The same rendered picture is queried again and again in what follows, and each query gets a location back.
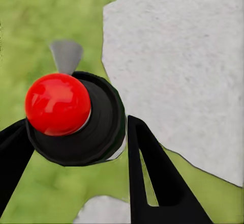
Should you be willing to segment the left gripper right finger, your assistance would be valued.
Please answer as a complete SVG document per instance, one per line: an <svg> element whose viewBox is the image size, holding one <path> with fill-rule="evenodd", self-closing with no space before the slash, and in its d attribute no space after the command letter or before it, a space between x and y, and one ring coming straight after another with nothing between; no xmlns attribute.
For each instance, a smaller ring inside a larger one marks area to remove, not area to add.
<svg viewBox="0 0 244 224"><path fill-rule="evenodd" d="M131 224L214 224L146 123L127 118ZM139 151L159 207L147 203Z"/></svg>

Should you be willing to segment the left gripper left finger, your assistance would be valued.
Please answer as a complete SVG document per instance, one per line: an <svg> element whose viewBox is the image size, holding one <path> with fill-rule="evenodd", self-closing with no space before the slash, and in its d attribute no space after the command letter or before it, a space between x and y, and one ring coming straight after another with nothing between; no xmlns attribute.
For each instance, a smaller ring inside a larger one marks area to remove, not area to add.
<svg viewBox="0 0 244 224"><path fill-rule="evenodd" d="M34 150L25 119L0 131L0 218Z"/></svg>

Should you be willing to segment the insectifuge atomizer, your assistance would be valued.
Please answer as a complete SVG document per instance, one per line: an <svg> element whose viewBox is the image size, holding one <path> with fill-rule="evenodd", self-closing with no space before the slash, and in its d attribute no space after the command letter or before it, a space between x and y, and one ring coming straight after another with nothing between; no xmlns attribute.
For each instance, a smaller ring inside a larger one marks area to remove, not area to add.
<svg viewBox="0 0 244 224"><path fill-rule="evenodd" d="M103 77L75 71L84 47L54 40L58 73L29 88L25 101L27 135L35 150L65 167L85 167L119 157L127 142L128 118L118 91Z"/></svg>

